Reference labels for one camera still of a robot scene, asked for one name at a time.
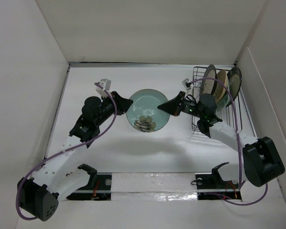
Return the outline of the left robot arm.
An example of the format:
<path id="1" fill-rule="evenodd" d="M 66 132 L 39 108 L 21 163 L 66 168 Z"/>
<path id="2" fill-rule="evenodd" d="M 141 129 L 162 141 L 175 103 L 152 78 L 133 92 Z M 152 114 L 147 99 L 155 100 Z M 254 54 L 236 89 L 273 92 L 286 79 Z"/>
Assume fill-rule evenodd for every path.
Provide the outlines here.
<path id="1" fill-rule="evenodd" d="M 17 184 L 16 211 L 24 220 L 47 221 L 59 202 L 81 187 L 92 189 L 97 182 L 97 170 L 79 161 L 80 155 L 107 131 L 100 126 L 108 118 L 125 114 L 133 104 L 117 92 L 107 92 L 100 99 L 85 100 L 82 114 L 69 132 L 61 150 L 36 165 Z"/>

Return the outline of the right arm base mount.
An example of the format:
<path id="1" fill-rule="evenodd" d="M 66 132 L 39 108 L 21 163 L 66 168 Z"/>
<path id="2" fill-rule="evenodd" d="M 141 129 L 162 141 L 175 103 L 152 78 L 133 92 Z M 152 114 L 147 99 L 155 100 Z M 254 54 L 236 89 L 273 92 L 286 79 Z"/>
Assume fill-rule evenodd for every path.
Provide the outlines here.
<path id="1" fill-rule="evenodd" d="M 238 183 L 223 181 L 212 174 L 196 174 L 191 182 L 197 189 L 198 200 L 241 200 Z"/>

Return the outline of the teal flower plate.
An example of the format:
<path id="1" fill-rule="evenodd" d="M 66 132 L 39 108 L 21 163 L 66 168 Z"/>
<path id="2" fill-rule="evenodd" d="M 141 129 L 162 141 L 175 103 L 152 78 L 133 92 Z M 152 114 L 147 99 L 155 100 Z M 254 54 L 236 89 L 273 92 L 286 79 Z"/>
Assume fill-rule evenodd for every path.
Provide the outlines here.
<path id="1" fill-rule="evenodd" d="M 154 89 L 142 89 L 129 98 L 133 101 L 126 112 L 128 122 L 133 128 L 143 133 L 162 129 L 169 121 L 170 115 L 158 106 L 168 102 L 166 96 Z"/>

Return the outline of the tan bird pattern plate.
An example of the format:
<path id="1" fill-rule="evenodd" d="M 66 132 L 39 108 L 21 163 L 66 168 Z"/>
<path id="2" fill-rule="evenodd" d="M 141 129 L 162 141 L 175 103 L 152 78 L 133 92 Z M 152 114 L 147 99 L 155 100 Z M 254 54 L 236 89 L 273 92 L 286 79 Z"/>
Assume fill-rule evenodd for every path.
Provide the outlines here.
<path id="1" fill-rule="evenodd" d="M 228 76 L 227 71 L 222 69 L 217 73 L 217 85 L 213 94 L 216 104 L 224 97 L 226 89 L 228 88 Z"/>

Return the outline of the dark rimmed mosaic plate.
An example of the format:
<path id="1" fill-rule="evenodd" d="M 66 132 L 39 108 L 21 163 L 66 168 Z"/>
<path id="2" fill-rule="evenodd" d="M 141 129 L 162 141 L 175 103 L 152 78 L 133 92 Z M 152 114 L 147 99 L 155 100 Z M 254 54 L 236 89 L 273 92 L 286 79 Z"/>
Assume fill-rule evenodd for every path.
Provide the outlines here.
<path id="1" fill-rule="evenodd" d="M 230 94 L 232 96 L 233 101 L 238 96 L 238 93 L 241 88 L 242 84 L 242 73 L 241 70 L 238 67 L 234 67 L 231 70 L 229 70 L 228 74 L 228 80 L 229 80 L 229 89 Z"/>

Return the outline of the brown rimmed cream plate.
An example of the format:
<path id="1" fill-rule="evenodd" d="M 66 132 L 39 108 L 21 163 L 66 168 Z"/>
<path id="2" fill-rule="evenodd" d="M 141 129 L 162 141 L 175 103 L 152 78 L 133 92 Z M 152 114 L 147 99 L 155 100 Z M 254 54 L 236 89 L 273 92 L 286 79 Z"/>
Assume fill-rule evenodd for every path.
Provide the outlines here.
<path id="1" fill-rule="evenodd" d="M 203 80 L 200 86 L 200 94 L 211 94 L 215 93 L 217 87 L 217 72 L 214 65 L 209 65 L 204 73 Z"/>

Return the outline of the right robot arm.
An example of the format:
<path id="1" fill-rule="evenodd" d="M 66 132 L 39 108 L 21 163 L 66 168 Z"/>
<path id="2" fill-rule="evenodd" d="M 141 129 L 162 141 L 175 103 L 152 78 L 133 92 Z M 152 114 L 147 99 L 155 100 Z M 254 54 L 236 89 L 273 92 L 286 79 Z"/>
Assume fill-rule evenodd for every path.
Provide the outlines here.
<path id="1" fill-rule="evenodd" d="M 198 117 L 199 131 L 210 139 L 222 142 L 239 156 L 239 181 L 261 187 L 285 173 L 286 169 L 273 140 L 243 134 L 216 116 L 217 105 L 210 94 L 191 101 L 180 92 L 174 99 L 157 107 L 172 116 L 181 112 Z"/>

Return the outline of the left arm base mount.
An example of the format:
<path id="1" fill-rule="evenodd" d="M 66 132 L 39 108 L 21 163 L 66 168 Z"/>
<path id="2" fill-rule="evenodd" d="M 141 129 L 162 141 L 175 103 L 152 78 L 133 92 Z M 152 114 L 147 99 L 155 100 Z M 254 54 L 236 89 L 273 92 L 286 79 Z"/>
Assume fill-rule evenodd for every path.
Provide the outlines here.
<path id="1" fill-rule="evenodd" d="M 112 173 L 98 173 L 97 178 L 90 178 L 88 184 L 71 193 L 67 200 L 107 201 L 111 200 Z"/>

